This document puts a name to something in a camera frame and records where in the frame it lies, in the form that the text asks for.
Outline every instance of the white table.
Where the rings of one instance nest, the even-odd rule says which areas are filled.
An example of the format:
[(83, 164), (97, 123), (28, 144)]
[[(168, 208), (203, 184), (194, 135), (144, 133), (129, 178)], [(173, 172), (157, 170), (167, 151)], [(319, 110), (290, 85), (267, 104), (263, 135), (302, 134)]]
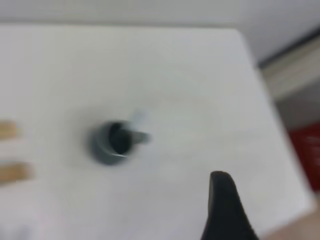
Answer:
[[(21, 125), (12, 154), (36, 173), (0, 188), (2, 218), (16, 213), (32, 239), (200, 239), (215, 170), (259, 235), (313, 209), (236, 30), (9, 24), (0, 53), (0, 118)], [(152, 142), (94, 162), (88, 132), (137, 108)]]

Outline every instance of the gray cup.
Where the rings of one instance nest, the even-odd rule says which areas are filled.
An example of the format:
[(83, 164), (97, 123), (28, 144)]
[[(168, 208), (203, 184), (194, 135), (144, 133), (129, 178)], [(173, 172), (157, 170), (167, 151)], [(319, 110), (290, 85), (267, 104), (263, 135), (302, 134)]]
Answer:
[(136, 144), (148, 141), (146, 133), (126, 129), (127, 125), (125, 121), (110, 121), (93, 132), (90, 148), (96, 160), (105, 165), (119, 164)]

